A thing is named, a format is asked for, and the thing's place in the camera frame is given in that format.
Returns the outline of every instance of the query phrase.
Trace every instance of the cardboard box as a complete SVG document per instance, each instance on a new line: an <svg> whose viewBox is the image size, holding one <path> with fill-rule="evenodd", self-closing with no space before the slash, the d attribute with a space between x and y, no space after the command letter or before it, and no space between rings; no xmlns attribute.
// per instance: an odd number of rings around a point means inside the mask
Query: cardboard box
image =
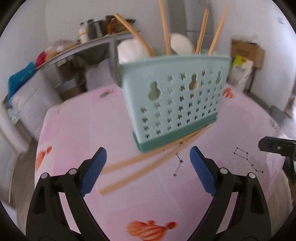
<svg viewBox="0 0 296 241"><path fill-rule="evenodd" d="M231 57L235 58L237 55L254 61L254 67L262 69L265 50L259 45L233 39L231 43Z"/></svg>

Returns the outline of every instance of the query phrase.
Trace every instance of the white bottle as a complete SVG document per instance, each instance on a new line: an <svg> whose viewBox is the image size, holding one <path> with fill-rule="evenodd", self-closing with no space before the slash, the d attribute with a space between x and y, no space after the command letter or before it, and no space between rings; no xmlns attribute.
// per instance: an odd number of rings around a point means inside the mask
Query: white bottle
<svg viewBox="0 0 296 241"><path fill-rule="evenodd" d="M88 27L84 25L84 22L80 23L79 37L82 44L85 44L89 41Z"/></svg>

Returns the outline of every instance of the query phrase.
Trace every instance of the constellation print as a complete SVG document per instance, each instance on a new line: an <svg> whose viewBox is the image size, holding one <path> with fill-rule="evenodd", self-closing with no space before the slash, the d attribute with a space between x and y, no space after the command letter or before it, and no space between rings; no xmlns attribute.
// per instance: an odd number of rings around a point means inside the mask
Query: constellation print
<svg viewBox="0 0 296 241"><path fill-rule="evenodd" d="M174 177L176 177L177 176L177 172L178 172L178 170L179 170L179 168L180 168L180 166L181 166L181 164L183 163L183 160L182 159L180 159L180 157L178 156L178 153L176 153L176 156L178 157L178 159L179 159L179 165L178 165L178 167L177 167L177 169L176 169L176 171L175 171L175 173L173 174L174 175Z"/></svg>
<svg viewBox="0 0 296 241"><path fill-rule="evenodd" d="M241 150L242 152L244 152L245 153L245 155L246 155L246 157L243 157L243 156L240 156L239 154L237 154L236 152L237 152L237 150ZM243 158L243 159L246 159L250 164L251 164L251 166L254 168L254 170L255 170L255 172L260 172L260 173L264 173L264 171L262 170L262 171L258 171L255 167L254 167L254 165L249 161L249 159L248 159L248 152L245 152L245 151L243 151L242 149L239 149L238 147L235 149L235 151L234 151L234 153L233 153L234 155L237 155L237 156L240 156L241 158Z"/></svg>

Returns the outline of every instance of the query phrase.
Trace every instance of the white bowl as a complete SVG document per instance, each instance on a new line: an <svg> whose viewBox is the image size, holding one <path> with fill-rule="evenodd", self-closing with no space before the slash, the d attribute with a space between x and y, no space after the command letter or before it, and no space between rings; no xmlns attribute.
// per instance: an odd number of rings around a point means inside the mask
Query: white bowl
<svg viewBox="0 0 296 241"><path fill-rule="evenodd" d="M148 58L149 53L144 46L136 39L122 41L118 46L118 62L120 64L133 62L139 59Z"/></svg>
<svg viewBox="0 0 296 241"><path fill-rule="evenodd" d="M170 34L170 47L177 54L191 54L195 52L192 42L182 34Z"/></svg>

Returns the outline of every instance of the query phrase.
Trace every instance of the red bag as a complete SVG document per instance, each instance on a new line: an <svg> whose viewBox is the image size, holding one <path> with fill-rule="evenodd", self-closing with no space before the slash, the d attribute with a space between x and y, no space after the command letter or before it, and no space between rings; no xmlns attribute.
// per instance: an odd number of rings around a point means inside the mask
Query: red bag
<svg viewBox="0 0 296 241"><path fill-rule="evenodd" d="M45 59L46 59L46 53L45 53L45 51L43 51L41 54L39 54L39 56L36 60L36 63L35 63L36 68L39 67L40 65L44 64Z"/></svg>

